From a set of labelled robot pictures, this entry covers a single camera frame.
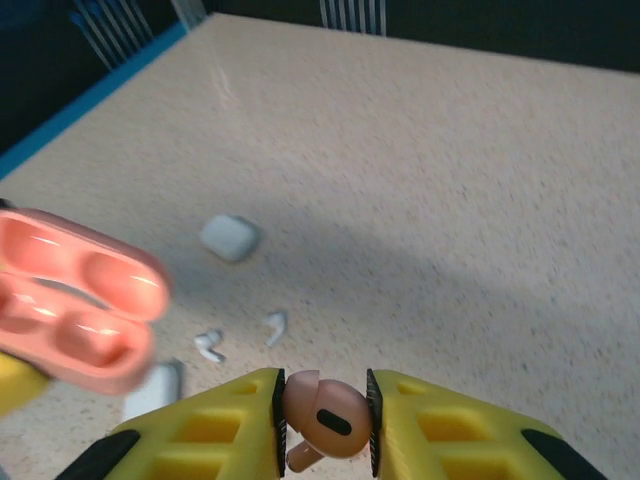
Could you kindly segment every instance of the open earbud case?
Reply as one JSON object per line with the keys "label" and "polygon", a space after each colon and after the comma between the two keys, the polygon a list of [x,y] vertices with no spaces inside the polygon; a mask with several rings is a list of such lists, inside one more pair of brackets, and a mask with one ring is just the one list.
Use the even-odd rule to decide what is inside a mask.
{"label": "open earbud case", "polygon": [[155,353],[148,322],[171,297],[157,259],[32,209],[0,210],[0,257],[0,351],[102,394],[144,380]]}

